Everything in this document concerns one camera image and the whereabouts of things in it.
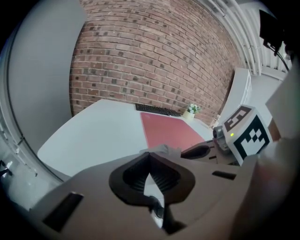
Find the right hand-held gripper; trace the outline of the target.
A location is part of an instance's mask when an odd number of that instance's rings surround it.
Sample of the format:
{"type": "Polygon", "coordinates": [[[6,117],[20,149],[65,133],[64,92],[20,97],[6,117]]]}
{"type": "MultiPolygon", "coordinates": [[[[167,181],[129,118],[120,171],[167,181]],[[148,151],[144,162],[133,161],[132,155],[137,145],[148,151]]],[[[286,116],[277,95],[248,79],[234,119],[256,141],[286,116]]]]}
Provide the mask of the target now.
{"type": "Polygon", "coordinates": [[[270,142],[270,132],[258,110],[240,105],[220,126],[213,129],[213,140],[191,146],[181,153],[181,158],[203,158],[216,143],[222,153],[232,155],[234,162],[241,166],[246,157],[260,153],[270,142]]]}

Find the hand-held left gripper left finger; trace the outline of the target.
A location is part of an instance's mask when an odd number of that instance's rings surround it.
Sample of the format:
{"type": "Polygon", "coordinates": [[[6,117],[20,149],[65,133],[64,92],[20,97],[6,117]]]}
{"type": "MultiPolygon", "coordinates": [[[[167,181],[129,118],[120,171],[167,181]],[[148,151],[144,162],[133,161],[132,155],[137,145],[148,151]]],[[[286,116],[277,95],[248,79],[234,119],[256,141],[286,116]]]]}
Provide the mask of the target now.
{"type": "Polygon", "coordinates": [[[109,187],[111,172],[137,156],[122,157],[77,173],[40,199],[29,213],[30,222],[52,240],[164,239],[164,230],[158,228],[148,208],[125,204],[109,187]],[[58,232],[43,220],[69,193],[83,198],[58,232]]]}

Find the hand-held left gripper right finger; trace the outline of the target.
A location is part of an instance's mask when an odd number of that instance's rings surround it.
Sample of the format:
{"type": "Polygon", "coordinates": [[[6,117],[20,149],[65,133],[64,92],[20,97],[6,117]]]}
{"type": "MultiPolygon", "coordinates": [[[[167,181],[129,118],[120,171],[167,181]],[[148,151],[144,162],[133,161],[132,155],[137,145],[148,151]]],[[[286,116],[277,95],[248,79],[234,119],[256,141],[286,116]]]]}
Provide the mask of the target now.
{"type": "Polygon", "coordinates": [[[151,153],[151,166],[167,178],[164,222],[149,227],[152,240],[235,240],[253,226],[250,189],[256,158],[241,167],[151,153]]]}

